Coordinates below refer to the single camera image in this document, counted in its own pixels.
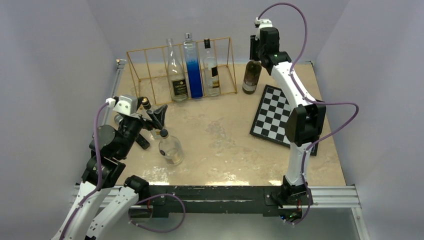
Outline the clear bottle black gold label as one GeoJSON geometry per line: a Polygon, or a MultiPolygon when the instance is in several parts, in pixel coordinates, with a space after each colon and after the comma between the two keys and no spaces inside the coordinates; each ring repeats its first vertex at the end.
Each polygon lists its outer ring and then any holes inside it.
{"type": "MultiPolygon", "coordinates": [[[[153,121],[153,119],[150,117],[147,111],[151,110],[152,112],[154,112],[157,109],[157,107],[152,106],[150,103],[150,100],[146,96],[141,97],[140,107],[141,107],[141,114],[143,115],[143,117],[153,121]]],[[[160,136],[160,129],[157,129],[155,125],[153,125],[152,130],[150,130],[150,133],[155,140],[162,138],[160,136]]]]}

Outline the dark green wine bottle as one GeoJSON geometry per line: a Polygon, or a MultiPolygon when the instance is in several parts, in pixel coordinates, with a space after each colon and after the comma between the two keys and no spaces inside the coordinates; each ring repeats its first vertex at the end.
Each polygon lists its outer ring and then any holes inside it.
{"type": "Polygon", "coordinates": [[[246,64],[242,83],[242,90],[245,94],[251,95],[256,91],[261,71],[262,66],[260,61],[250,60],[246,64]]]}

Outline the clear bottle gold white label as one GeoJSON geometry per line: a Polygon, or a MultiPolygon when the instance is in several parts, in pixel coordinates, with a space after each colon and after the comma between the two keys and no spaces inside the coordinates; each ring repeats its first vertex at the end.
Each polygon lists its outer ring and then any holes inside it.
{"type": "Polygon", "coordinates": [[[168,165],[179,165],[184,159],[181,142],[175,136],[170,135],[165,128],[160,131],[160,136],[161,140],[158,144],[159,153],[164,157],[168,165]]]}

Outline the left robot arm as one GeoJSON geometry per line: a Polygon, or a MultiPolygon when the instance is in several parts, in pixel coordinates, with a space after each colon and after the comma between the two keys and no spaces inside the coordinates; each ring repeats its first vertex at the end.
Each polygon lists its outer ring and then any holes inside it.
{"type": "Polygon", "coordinates": [[[134,143],[141,138],[141,130],[162,127],[158,117],[166,107],[150,112],[148,119],[138,113],[142,106],[138,103],[127,110],[118,105],[105,103],[97,111],[112,108],[120,117],[118,128],[99,125],[94,119],[92,142],[89,145],[91,157],[81,177],[79,190],[64,222],[53,236],[54,240],[99,240],[125,211],[133,205],[142,205],[152,199],[150,184],[138,177],[128,177],[119,188],[114,199],[101,209],[104,199],[115,187],[126,165],[122,162],[134,143]]]}

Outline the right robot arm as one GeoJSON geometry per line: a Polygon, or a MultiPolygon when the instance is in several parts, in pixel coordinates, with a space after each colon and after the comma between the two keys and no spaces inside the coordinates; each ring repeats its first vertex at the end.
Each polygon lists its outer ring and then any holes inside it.
{"type": "Polygon", "coordinates": [[[279,205],[295,205],[308,193],[306,169],[313,144],[320,138],[326,107],[308,101],[310,94],[297,76],[290,56],[280,51],[280,36],[273,26],[258,27],[250,37],[249,58],[259,61],[283,91],[291,113],[285,125],[290,143],[289,164],[279,193],[279,205]]]}

